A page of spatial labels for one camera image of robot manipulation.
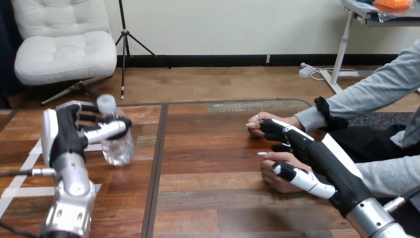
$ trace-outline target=tufted cushion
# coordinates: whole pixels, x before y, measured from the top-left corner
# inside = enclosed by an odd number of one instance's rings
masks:
[[[12,0],[12,3],[23,39],[110,32],[103,0]]]
[[[34,36],[19,48],[15,72],[26,85],[111,75],[116,57],[115,43],[104,31],[56,38]]]

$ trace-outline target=power strip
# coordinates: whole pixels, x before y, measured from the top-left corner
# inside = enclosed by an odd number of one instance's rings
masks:
[[[309,78],[313,72],[315,72],[315,68],[310,65],[306,65],[304,68],[299,70],[299,76]]]

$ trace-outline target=gray shirt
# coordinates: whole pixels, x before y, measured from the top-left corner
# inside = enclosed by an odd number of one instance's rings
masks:
[[[327,99],[335,117],[354,118],[386,107],[420,88],[420,40],[371,76]],[[325,126],[315,107],[295,115],[307,131]],[[420,141],[420,108],[405,131],[390,138],[406,148]],[[379,197],[396,197],[420,185],[420,155],[356,164],[363,181]]]

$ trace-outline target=tripod stand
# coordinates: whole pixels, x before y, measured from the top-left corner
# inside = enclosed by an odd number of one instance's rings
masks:
[[[137,42],[139,45],[141,45],[146,51],[148,51],[155,59],[159,59],[157,55],[155,55],[151,50],[149,50],[145,45],[143,45],[139,40],[137,40],[127,29],[125,28],[125,17],[124,17],[124,10],[122,8],[122,0],[119,0],[119,10],[121,12],[121,22],[122,22],[122,31],[121,35],[119,36],[117,42],[115,45],[118,45],[118,43],[123,39],[123,47],[122,47],[122,79],[121,79],[121,99],[124,99],[124,77],[125,77],[125,71],[127,70],[127,67],[125,66],[125,58],[127,57],[128,60],[130,60],[132,55],[130,55],[130,49],[128,48],[128,37],[131,37],[135,42]],[[164,61],[162,61],[169,69],[171,67]]]

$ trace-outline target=wooden table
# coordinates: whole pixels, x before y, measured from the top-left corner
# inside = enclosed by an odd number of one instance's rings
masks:
[[[279,194],[262,181],[257,152],[273,142],[250,139],[246,120],[260,111],[289,117],[308,107],[265,100],[122,108],[133,121],[135,157],[120,168],[108,165],[100,150],[86,152],[99,188],[90,237],[359,237],[327,201]],[[18,111],[6,119],[0,173],[44,166],[37,148],[41,114]],[[0,221],[37,234],[52,186],[52,178],[1,178]],[[0,229],[0,237],[18,236]]]

